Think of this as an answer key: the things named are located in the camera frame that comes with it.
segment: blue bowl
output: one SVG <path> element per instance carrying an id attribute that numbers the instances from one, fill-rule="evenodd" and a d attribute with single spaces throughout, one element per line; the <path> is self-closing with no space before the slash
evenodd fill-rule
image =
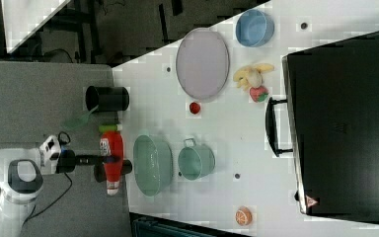
<path id="1" fill-rule="evenodd" d="M 238 20 L 236 38 L 243 46 L 261 46 L 273 35 L 273 20 L 266 13 L 248 10 Z"/>

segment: green glass bowl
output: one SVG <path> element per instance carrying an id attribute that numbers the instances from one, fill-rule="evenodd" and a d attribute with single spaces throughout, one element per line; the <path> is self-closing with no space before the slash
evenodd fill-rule
<path id="1" fill-rule="evenodd" d="M 133 147 L 134 175 L 138 188 L 149 197 L 172 182 L 172 153 L 161 138 L 140 135 Z"/>

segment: red bottle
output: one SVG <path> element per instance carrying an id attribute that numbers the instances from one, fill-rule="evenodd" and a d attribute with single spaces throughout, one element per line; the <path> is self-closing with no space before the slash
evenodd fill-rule
<path id="1" fill-rule="evenodd" d="M 100 149 L 107 176 L 107 193 L 113 196 L 118 192 L 124 158 L 122 137 L 119 132 L 105 132 L 101 137 Z"/>

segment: mug handle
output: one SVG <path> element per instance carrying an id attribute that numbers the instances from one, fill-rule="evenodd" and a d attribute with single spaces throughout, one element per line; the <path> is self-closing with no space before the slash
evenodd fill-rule
<path id="1" fill-rule="evenodd" d="M 196 146 L 195 139 L 193 139 L 193 138 L 188 138 L 188 139 L 185 139 L 185 140 L 184 140 L 184 147 L 188 147 L 188 146 L 187 146 L 187 141 L 188 141 L 188 140 L 191 140 L 191 141 L 192 141 L 192 143 L 193 143 L 192 146 Z"/>

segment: orange object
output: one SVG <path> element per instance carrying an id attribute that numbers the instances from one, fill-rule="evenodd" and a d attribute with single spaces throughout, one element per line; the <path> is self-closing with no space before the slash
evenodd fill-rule
<path id="1" fill-rule="evenodd" d="M 240 207 L 236 212 L 236 222 L 239 225 L 249 225 L 252 222 L 252 214 L 247 207 Z"/>

